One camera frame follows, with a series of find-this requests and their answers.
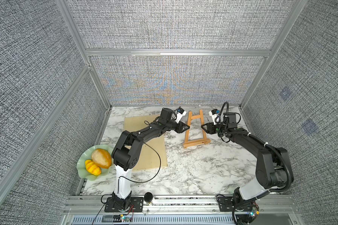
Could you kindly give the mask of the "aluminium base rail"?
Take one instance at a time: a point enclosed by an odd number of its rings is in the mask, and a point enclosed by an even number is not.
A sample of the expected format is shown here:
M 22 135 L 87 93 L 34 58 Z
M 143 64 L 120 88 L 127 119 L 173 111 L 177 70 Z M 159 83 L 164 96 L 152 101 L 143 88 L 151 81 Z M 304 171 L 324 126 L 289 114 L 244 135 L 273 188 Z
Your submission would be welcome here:
M 156 195 L 152 204 L 135 196 L 126 211 L 109 209 L 109 196 L 69 197 L 61 225 L 233 225 L 229 197 L 215 195 Z M 289 195 L 269 195 L 256 202 L 254 225 L 303 225 L 305 222 Z M 130 223 L 120 215 L 132 217 Z

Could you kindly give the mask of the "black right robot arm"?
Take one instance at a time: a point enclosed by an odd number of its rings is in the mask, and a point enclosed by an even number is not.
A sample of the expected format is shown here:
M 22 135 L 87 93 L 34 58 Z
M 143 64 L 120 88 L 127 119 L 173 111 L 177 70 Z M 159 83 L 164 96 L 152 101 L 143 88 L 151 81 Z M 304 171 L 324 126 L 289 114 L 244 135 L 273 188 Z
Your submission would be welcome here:
M 212 122 L 201 128 L 225 143 L 242 146 L 256 158 L 255 177 L 246 185 L 235 189 L 232 206 L 241 211 L 272 192 L 285 192 L 294 181 L 288 151 L 262 141 L 244 128 L 238 127 L 237 113 L 222 113 L 217 109 L 209 112 Z

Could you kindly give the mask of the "small black-capped jar on rail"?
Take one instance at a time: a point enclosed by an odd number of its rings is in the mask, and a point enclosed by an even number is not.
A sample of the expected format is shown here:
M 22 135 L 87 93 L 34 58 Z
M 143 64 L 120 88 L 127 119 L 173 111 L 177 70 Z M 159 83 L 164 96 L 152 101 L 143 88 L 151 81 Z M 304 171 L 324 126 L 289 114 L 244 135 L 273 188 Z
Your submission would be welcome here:
M 155 197 L 154 197 L 154 195 L 151 192 L 146 192 L 144 194 L 144 201 L 147 204 L 151 205 L 154 199 L 155 199 Z

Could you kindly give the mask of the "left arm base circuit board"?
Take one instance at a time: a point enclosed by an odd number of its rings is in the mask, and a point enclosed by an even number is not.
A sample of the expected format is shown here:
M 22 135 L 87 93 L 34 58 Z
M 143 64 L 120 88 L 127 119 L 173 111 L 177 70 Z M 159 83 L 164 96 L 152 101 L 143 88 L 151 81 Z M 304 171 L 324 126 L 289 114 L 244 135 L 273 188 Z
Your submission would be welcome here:
M 121 214 L 120 215 L 120 221 L 123 222 L 123 223 L 130 223 L 132 221 L 132 217 L 129 216 L 129 215 Z

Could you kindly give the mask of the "yellow striped toy croissant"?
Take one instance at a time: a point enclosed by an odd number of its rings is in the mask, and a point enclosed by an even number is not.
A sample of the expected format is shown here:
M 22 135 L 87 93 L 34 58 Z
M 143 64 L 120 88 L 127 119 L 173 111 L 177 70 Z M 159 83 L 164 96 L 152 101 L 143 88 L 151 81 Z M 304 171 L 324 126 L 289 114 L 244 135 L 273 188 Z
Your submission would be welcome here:
M 87 159 L 84 162 L 85 169 L 88 171 L 90 174 L 94 176 L 98 176 L 101 174 L 101 168 L 97 166 L 91 159 Z

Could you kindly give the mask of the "light green plate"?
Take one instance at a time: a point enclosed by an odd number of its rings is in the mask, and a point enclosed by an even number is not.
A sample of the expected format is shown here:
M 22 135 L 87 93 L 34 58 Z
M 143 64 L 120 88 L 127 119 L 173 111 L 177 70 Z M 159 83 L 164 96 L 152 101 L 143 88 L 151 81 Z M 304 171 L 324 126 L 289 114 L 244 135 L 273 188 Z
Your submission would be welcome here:
M 109 174 L 113 168 L 112 151 L 113 147 L 107 144 L 95 145 L 86 150 L 76 165 L 79 177 L 94 181 Z

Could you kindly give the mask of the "small wooden easel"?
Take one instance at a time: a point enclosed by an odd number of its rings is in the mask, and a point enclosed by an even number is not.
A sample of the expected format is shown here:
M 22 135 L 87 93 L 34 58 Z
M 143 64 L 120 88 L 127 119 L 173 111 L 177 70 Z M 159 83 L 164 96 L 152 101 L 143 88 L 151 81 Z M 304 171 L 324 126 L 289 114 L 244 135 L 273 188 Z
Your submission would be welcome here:
M 194 115 L 192 111 L 188 113 L 187 125 L 192 126 L 192 121 L 200 120 L 200 125 L 204 125 L 204 113 L 200 109 L 199 113 Z M 198 145 L 209 144 L 211 140 L 207 137 L 206 133 L 201 129 L 199 132 L 198 124 L 195 124 L 194 129 L 190 128 L 186 131 L 183 147 L 189 148 Z

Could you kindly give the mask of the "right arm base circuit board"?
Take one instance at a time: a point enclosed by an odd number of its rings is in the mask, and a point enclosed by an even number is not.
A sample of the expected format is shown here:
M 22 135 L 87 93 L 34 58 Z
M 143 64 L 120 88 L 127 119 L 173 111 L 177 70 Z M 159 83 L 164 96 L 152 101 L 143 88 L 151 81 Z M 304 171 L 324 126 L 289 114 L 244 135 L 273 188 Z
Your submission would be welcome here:
M 259 215 L 259 211 L 256 208 L 252 208 L 248 215 L 251 219 L 254 219 Z

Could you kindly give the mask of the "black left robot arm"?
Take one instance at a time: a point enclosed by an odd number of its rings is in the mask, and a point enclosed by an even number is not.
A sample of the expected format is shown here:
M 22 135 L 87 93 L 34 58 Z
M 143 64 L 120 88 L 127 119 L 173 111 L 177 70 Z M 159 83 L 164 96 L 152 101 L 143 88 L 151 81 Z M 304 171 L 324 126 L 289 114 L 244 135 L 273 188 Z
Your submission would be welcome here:
M 162 136 L 168 131 L 175 131 L 178 134 L 190 129 L 190 126 L 181 121 L 186 111 L 179 107 L 176 110 L 163 108 L 161 114 L 154 121 L 147 124 L 147 127 L 138 131 L 123 131 L 113 151 L 112 159 L 116 170 L 115 190 L 112 193 L 112 200 L 115 206 L 126 210 L 131 201 L 131 179 L 132 169 L 140 159 L 143 145 L 147 142 Z

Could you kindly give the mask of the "orange toy fruit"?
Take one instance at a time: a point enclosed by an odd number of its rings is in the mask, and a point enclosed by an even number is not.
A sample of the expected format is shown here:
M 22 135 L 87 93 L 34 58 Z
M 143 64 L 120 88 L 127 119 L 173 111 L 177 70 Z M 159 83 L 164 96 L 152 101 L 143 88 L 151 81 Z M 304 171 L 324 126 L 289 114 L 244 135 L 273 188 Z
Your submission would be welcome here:
M 111 155 L 104 149 L 94 150 L 91 159 L 100 168 L 108 169 L 112 165 Z

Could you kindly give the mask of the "light plywood board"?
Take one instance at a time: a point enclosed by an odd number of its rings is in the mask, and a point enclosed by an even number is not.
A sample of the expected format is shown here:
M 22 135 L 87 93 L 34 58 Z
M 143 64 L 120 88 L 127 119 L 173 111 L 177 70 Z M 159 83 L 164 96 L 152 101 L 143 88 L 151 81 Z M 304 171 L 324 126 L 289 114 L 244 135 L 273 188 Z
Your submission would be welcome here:
M 146 116 L 137 116 L 137 117 L 126 117 L 124 119 L 124 129 L 123 131 L 127 130 L 129 132 L 139 131 L 146 128 L 148 125 L 145 123 L 151 123 L 154 121 L 158 114 L 154 115 L 146 115 Z M 161 157 L 161 168 L 167 167 L 167 154 L 166 154 L 166 147 L 164 143 L 164 135 L 154 138 L 149 141 L 145 141 L 151 147 L 153 147 Z M 160 165 L 159 157 L 157 154 L 146 144 L 143 144 L 140 158 L 136 166 L 133 168 L 133 171 L 141 171 L 147 169 L 158 169 Z

